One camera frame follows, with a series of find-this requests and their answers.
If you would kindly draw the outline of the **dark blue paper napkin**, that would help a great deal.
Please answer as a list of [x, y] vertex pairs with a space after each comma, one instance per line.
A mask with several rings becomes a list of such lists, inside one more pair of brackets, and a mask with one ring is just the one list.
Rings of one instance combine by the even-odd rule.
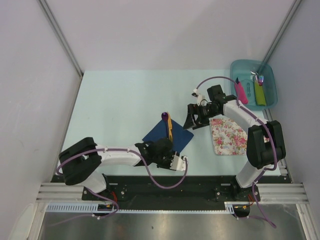
[[[173, 150], [176, 152], [182, 152], [183, 149], [192, 140], [194, 134], [175, 122], [172, 122], [172, 136], [173, 136]], [[160, 120], [153, 129], [142, 139], [144, 142], [152, 141], [156, 142], [159, 139], [167, 138], [167, 125], [163, 120]]]

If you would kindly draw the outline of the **gold knife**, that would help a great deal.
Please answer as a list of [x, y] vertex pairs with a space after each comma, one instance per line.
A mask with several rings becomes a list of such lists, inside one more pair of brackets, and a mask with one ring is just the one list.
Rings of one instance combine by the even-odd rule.
[[169, 113], [167, 113], [167, 129], [168, 129], [168, 138], [173, 142], [173, 124], [172, 119]]

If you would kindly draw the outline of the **purple spoon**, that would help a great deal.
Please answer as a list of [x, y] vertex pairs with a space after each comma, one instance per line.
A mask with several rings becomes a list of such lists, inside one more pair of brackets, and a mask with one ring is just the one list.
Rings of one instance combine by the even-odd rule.
[[167, 138], [169, 138], [169, 126], [168, 126], [169, 115], [168, 115], [168, 113], [163, 112], [161, 114], [161, 118], [162, 118], [162, 121], [164, 122], [164, 125], [165, 125], [166, 136], [167, 136]]

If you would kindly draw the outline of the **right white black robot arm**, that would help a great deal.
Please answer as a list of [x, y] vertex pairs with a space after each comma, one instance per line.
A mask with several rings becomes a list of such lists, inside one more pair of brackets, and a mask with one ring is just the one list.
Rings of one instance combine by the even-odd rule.
[[210, 124], [210, 119], [223, 115], [235, 121], [247, 135], [247, 162], [233, 178], [231, 196], [242, 201], [266, 171], [277, 169], [278, 162], [285, 158], [286, 148], [282, 126], [277, 120], [268, 121], [256, 116], [234, 95], [226, 95], [220, 85], [207, 89], [210, 101], [194, 89], [192, 96], [196, 103], [187, 105], [187, 116], [183, 128], [199, 129]]

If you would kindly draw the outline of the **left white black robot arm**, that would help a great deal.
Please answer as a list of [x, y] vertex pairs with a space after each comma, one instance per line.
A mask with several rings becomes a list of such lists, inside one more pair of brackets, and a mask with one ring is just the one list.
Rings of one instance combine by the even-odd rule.
[[116, 148], [98, 145], [92, 137], [85, 137], [59, 154], [64, 183], [67, 186], [82, 185], [100, 200], [107, 199], [111, 193], [104, 177], [106, 174], [99, 173], [102, 167], [156, 164], [158, 168], [175, 170], [178, 158], [173, 143], [167, 138]]

